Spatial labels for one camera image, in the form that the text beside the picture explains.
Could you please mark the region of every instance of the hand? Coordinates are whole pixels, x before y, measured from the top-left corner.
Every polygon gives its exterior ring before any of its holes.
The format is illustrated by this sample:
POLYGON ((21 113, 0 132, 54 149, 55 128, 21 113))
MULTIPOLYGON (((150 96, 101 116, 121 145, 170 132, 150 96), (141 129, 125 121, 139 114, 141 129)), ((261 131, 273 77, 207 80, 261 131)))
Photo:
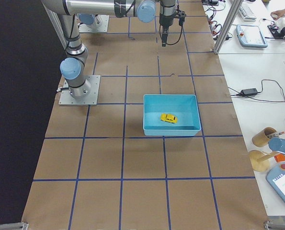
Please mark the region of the hand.
POLYGON ((285 15, 285 11, 284 10, 280 10, 280 11, 274 11, 274 12, 271 12, 271 14, 276 14, 277 17, 274 18, 272 17, 274 20, 277 20, 279 19, 280 17, 284 16, 285 15))

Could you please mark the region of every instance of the keyboard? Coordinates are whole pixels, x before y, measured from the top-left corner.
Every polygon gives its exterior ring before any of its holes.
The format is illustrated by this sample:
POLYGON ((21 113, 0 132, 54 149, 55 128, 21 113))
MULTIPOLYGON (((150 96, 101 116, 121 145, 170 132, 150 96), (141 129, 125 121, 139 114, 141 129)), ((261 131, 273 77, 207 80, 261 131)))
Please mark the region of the keyboard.
POLYGON ((238 13, 242 17, 244 22, 254 22, 256 21, 256 16, 255 14, 251 11, 248 3, 242 2, 238 13))

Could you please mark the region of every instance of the blue tray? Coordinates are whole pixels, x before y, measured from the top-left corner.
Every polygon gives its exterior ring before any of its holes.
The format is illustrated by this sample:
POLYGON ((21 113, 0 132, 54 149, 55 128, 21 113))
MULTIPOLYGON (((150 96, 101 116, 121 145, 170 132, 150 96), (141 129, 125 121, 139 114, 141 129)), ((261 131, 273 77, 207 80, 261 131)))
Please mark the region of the blue tray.
POLYGON ((195 95, 146 94, 143 104, 143 130, 146 136, 194 136, 201 130, 195 95), (173 114, 176 124, 163 122, 160 115, 173 114))

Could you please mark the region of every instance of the dark background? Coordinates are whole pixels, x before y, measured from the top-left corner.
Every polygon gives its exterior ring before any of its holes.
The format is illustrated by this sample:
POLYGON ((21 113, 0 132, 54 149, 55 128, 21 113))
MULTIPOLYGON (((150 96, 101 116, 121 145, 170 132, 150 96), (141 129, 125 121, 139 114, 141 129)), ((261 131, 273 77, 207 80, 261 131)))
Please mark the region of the dark background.
POLYGON ((21 222, 64 57, 40 0, 0 0, 0 224, 21 222))

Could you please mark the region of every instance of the blue cup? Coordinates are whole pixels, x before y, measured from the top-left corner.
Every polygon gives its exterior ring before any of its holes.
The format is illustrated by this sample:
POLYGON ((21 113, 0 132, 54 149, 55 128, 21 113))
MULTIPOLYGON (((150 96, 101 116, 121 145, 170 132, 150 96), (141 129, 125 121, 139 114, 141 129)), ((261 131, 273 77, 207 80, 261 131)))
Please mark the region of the blue cup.
POLYGON ((268 145, 272 151, 277 151, 285 154, 285 139, 274 137, 269 140, 268 145))

